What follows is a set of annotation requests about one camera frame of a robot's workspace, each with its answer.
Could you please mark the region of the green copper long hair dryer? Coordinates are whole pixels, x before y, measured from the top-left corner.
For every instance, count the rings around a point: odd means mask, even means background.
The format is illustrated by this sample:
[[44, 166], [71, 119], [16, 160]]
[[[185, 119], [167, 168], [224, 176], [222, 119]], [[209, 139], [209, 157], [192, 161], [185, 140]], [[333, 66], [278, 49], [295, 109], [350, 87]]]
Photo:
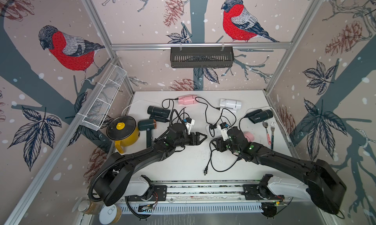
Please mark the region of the green copper long hair dryer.
[[156, 129], [157, 124], [154, 119], [145, 119], [138, 122], [139, 131], [146, 131], [146, 147], [152, 146], [152, 130]]

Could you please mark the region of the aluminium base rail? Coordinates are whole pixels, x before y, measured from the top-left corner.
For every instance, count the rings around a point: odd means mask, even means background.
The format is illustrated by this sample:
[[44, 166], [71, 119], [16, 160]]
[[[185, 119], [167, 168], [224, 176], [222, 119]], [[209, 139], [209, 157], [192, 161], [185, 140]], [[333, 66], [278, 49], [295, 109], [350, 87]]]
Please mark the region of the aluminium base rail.
[[151, 181], [132, 179], [115, 201], [122, 213], [183, 215], [206, 213], [278, 214], [293, 197], [269, 191], [263, 198], [260, 181]]

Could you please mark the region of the glass jar with lid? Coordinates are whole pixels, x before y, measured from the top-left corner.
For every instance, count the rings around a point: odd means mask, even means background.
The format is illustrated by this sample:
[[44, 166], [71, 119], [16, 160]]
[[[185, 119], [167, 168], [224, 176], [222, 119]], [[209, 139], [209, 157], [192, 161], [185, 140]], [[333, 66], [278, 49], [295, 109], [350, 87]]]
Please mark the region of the glass jar with lid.
[[90, 200], [83, 200], [78, 206], [78, 211], [89, 215], [98, 215], [102, 209], [102, 204], [92, 202]]

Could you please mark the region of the pink folding hair dryer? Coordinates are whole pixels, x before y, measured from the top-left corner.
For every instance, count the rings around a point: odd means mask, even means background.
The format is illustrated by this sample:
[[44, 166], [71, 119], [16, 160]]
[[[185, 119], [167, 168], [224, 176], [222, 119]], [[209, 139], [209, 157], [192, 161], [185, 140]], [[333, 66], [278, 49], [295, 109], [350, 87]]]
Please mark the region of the pink folding hair dryer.
[[178, 97], [178, 104], [179, 105], [192, 105], [196, 104], [197, 96], [193, 94], [185, 95], [185, 96], [180, 96]]

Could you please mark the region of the yellow pot with glass lid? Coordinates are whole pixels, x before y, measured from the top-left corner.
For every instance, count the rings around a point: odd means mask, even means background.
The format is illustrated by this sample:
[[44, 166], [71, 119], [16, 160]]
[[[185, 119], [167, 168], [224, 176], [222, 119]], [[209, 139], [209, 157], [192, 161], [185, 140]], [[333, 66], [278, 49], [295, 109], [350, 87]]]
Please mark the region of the yellow pot with glass lid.
[[124, 154], [125, 147], [133, 145], [140, 137], [135, 118], [123, 115], [115, 118], [107, 127], [107, 137], [115, 142], [115, 148]]

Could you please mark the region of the white lidded tin can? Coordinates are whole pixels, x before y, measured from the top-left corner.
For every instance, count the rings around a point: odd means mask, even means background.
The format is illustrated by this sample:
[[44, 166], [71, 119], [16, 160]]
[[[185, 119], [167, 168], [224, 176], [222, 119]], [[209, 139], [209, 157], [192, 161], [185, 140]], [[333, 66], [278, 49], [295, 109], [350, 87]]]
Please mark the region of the white lidded tin can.
[[102, 225], [115, 224], [120, 220], [121, 215], [122, 210], [118, 205], [104, 206], [99, 213], [99, 222]]

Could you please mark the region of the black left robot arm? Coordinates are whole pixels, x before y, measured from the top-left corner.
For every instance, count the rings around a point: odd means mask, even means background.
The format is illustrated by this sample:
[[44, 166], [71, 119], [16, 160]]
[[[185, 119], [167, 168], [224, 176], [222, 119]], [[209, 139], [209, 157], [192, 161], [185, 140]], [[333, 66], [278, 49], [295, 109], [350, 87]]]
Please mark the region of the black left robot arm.
[[149, 148], [126, 155], [113, 153], [92, 178], [89, 200], [104, 202], [106, 206], [115, 204], [126, 192], [134, 173], [169, 158], [177, 147], [198, 146], [207, 138], [204, 133], [188, 133], [186, 125], [174, 123]]

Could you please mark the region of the dark green small hair dryer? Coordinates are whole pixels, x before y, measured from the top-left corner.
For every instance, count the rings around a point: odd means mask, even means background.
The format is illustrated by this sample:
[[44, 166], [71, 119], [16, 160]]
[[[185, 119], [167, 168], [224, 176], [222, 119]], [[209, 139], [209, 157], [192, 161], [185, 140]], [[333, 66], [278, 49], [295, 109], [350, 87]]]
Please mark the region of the dark green small hair dryer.
[[149, 106], [147, 113], [150, 115], [150, 119], [155, 120], [156, 122], [167, 123], [169, 122], [170, 110], [163, 109], [155, 106]]

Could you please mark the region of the black hanging wall basket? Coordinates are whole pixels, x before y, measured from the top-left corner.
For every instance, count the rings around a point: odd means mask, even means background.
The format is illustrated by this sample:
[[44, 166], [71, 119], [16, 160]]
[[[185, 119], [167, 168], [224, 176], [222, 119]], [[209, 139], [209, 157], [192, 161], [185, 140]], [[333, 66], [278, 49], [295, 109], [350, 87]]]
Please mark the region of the black hanging wall basket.
[[171, 48], [172, 68], [230, 68], [235, 60], [232, 47]]

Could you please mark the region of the dark green folding hair dryer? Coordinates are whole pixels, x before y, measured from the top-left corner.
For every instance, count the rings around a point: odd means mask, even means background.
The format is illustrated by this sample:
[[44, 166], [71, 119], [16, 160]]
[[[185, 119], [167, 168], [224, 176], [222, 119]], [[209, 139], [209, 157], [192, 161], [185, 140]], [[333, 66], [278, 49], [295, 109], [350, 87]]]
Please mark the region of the dark green folding hair dryer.
[[273, 117], [273, 112], [271, 110], [257, 109], [249, 112], [245, 115], [245, 118], [249, 119], [253, 124], [263, 122], [265, 120], [271, 119]]

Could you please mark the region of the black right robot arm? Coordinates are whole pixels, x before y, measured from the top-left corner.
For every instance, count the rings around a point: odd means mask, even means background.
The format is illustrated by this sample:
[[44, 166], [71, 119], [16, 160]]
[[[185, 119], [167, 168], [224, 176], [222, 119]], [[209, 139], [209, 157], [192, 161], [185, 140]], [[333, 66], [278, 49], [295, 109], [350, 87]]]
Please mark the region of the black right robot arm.
[[228, 138], [210, 141], [216, 150], [231, 151], [246, 162], [265, 165], [284, 172], [308, 186], [312, 202], [329, 214], [338, 214], [347, 187], [324, 160], [308, 161], [293, 158], [256, 142], [249, 142], [237, 127], [227, 132]]

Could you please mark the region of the white folding hair dryer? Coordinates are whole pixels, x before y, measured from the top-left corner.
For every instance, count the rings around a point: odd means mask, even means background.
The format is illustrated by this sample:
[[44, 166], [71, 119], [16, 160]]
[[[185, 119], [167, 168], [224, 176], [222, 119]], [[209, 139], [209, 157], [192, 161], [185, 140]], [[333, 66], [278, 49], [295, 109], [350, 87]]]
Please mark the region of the white folding hair dryer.
[[242, 107], [242, 102], [231, 99], [220, 99], [219, 106], [221, 109], [226, 109], [229, 112], [236, 113]]

